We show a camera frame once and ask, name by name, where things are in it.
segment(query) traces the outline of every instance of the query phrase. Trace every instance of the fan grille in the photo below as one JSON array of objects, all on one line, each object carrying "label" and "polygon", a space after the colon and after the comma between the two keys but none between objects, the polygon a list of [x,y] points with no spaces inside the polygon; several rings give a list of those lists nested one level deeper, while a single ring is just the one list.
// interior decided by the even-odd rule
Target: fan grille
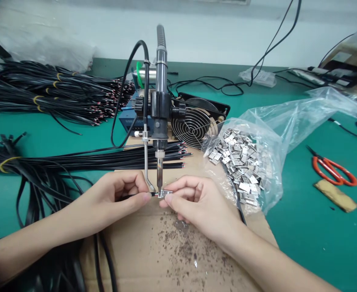
[{"label": "fan grille", "polygon": [[193,148],[201,149],[207,135],[217,135],[218,127],[209,112],[201,108],[187,107],[185,120],[172,120],[172,132],[177,139]]}]

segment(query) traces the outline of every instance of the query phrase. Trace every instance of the red scissors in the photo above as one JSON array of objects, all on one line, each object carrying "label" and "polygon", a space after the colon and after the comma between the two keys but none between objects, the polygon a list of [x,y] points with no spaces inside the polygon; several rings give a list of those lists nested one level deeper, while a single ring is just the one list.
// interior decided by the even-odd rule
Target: red scissors
[{"label": "red scissors", "polygon": [[[333,185],[348,185],[350,187],[354,187],[357,185],[357,179],[354,175],[352,175],[346,168],[340,166],[339,164],[324,158],[320,156],[318,153],[316,153],[314,150],[312,150],[309,146],[307,146],[308,150],[312,153],[314,156],[312,158],[312,166],[314,170],[325,180],[328,182],[332,183]],[[318,163],[323,166],[324,169],[326,169],[334,178],[335,180],[329,178],[326,176],[319,168]],[[334,168],[338,168],[341,170],[346,176],[349,178],[349,180],[344,179]]]}]

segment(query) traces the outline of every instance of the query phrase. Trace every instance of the bundle of black cables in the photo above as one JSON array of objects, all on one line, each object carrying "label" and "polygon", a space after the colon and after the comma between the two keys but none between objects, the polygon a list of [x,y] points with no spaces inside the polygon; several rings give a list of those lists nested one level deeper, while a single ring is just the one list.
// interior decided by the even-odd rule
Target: bundle of black cables
[{"label": "bundle of black cables", "polygon": [[[82,195],[83,190],[79,185],[81,181],[87,182],[90,186],[93,185],[86,178],[71,175],[69,170],[143,169],[144,167],[143,147],[122,152],[112,147],[54,157],[24,158],[16,146],[25,135],[26,133],[23,133],[16,139],[13,136],[7,138],[1,135],[0,140],[0,172],[21,176],[16,199],[17,219],[21,228],[63,209]],[[150,160],[155,159],[154,152],[155,149],[150,147]],[[167,161],[190,155],[183,142],[169,143],[166,153]],[[167,163],[164,167],[182,168],[184,163]],[[30,187],[28,208],[25,219],[22,219],[19,205],[26,184]],[[98,241],[101,242],[106,255],[112,287],[116,291],[112,257],[102,232],[94,235],[95,266],[99,289],[104,291],[100,274]],[[36,291],[85,291],[78,257],[81,245],[82,240],[78,240],[54,248],[33,264],[24,275],[34,277]],[[15,286],[20,285],[18,280],[22,281],[23,277],[10,282],[5,289],[15,290]]]},{"label": "bundle of black cables", "polygon": [[116,106],[127,105],[134,92],[134,84],[127,80],[79,74],[33,61],[0,64],[0,112],[47,113],[67,130],[58,118],[100,125],[114,117]]}]

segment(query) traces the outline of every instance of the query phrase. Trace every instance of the knob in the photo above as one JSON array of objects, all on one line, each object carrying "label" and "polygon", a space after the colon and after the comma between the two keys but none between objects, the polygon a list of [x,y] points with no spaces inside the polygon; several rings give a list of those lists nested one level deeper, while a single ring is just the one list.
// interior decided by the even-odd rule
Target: knob
[{"label": "knob", "polygon": [[179,120],[184,120],[186,114],[186,106],[185,103],[179,103],[178,107],[172,108],[172,118],[176,118]]},{"label": "knob", "polygon": [[135,98],[134,110],[137,116],[143,116],[143,97]]}]

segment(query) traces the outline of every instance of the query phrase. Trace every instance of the white wall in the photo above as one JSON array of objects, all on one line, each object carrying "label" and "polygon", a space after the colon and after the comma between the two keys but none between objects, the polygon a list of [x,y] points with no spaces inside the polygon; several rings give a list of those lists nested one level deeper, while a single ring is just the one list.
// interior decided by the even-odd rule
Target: white wall
[{"label": "white wall", "polygon": [[[254,64],[288,4],[289,0],[252,0],[249,6],[191,0],[2,0],[0,38],[10,29],[13,37],[27,32],[29,39],[47,34],[62,41],[74,38],[95,45],[96,57],[119,59],[127,59],[136,41],[143,39],[153,58],[156,25],[161,23],[169,61]],[[275,43],[291,27],[296,7],[297,0]],[[303,0],[295,30],[268,55],[265,65],[316,65],[356,30],[357,0]]]}]

